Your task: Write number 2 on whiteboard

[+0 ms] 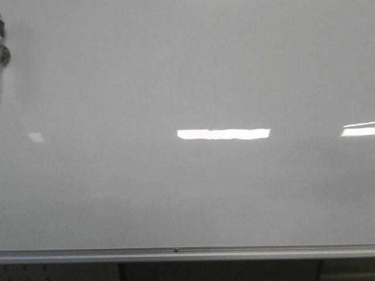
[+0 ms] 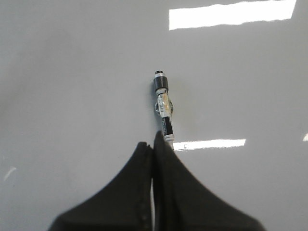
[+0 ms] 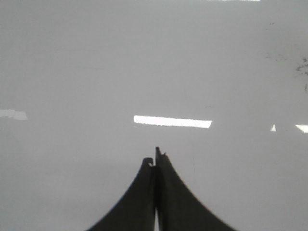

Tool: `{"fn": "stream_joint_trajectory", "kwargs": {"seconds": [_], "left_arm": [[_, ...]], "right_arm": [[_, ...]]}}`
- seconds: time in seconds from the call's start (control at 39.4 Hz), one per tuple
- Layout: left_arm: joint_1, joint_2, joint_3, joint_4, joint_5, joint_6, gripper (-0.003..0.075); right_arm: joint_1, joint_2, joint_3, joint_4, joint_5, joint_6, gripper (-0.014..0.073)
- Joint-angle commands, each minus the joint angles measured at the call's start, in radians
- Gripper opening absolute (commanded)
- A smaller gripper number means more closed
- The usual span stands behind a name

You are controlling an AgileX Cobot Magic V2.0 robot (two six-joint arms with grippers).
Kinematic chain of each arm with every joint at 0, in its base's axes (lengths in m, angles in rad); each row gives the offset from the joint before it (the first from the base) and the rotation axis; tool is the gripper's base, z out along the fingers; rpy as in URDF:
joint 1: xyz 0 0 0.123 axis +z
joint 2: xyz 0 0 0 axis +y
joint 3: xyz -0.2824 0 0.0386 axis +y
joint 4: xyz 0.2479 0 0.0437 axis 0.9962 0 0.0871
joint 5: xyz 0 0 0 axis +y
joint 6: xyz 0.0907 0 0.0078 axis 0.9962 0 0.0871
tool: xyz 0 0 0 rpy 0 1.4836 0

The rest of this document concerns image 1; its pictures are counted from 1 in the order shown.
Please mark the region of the robot arm at edge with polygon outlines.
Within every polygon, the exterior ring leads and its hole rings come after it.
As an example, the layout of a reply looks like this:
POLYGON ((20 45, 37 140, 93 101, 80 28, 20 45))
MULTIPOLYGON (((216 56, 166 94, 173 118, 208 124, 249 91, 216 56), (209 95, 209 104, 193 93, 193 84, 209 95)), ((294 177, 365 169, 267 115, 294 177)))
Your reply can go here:
POLYGON ((9 48, 6 46, 6 25, 4 22, 3 17, 1 16, 1 98, 2 98, 2 90, 4 87, 4 71, 6 66, 8 65, 11 59, 11 52, 9 48))

